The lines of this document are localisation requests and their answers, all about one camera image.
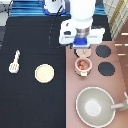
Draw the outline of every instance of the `ceramic bowl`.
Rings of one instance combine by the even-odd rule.
[[[109,125],[115,117],[115,109],[111,109],[114,100],[108,92],[98,87],[82,90],[76,99],[76,111],[80,119],[94,128]]]

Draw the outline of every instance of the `small bowl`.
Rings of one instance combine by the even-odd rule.
[[[81,70],[81,69],[78,67],[78,63],[79,63],[80,61],[82,61],[82,60],[85,61],[85,62],[89,65],[89,67],[88,67],[87,69],[85,69],[85,70]],[[75,62],[75,72],[76,72],[78,75],[80,75],[80,76],[87,76],[88,73],[91,71],[91,69],[92,69],[92,62],[91,62],[90,59],[85,58],[85,57],[80,57],[80,58],[78,58],[78,59],[76,60],[76,62]]]

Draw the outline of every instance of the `pink tabletop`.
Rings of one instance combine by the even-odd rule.
[[[113,97],[115,103],[119,103],[125,99],[126,91],[124,79],[117,55],[115,43],[112,41],[104,41],[102,44],[109,46],[111,55],[107,58],[101,58],[96,55],[95,49],[98,45],[93,45],[92,55],[89,59],[92,61],[92,70],[87,77],[80,77],[75,73],[74,50],[66,48],[66,128],[90,128],[81,121],[76,112],[76,98],[80,91],[86,87],[100,87]],[[98,65],[101,62],[110,62],[115,67],[115,73],[112,76],[102,76],[98,71]],[[114,120],[106,128],[128,128],[128,110],[116,111]]]

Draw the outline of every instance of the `cable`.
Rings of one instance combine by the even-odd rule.
[[[8,10],[7,10],[8,16],[9,16],[9,10],[11,10],[11,9],[10,9],[10,6],[11,6],[12,1],[13,1],[13,0],[11,0],[11,2],[9,3],[9,6],[8,6]]]
[[[61,6],[61,7],[59,8],[59,10],[58,10],[58,12],[57,12],[57,14],[56,14],[56,16],[55,16],[53,22],[52,22],[52,25],[51,25],[51,29],[50,29],[50,33],[49,33],[49,47],[50,47],[51,49],[57,49],[57,48],[62,48],[62,47],[64,47],[64,46],[62,46],[62,45],[61,45],[61,46],[58,46],[58,47],[55,47],[55,48],[52,48],[52,47],[51,47],[51,35],[52,35],[52,30],[53,30],[55,21],[56,21],[56,19],[57,19],[57,16],[59,16],[59,15],[58,15],[58,14],[59,14],[59,11],[61,10],[62,7],[63,7],[63,6]]]

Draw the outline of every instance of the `round black disc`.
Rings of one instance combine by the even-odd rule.
[[[106,58],[111,54],[111,49],[106,45],[99,45],[96,48],[96,54],[100,57]]]
[[[114,66],[109,62],[102,62],[98,66],[100,74],[103,76],[112,76],[115,72]]]

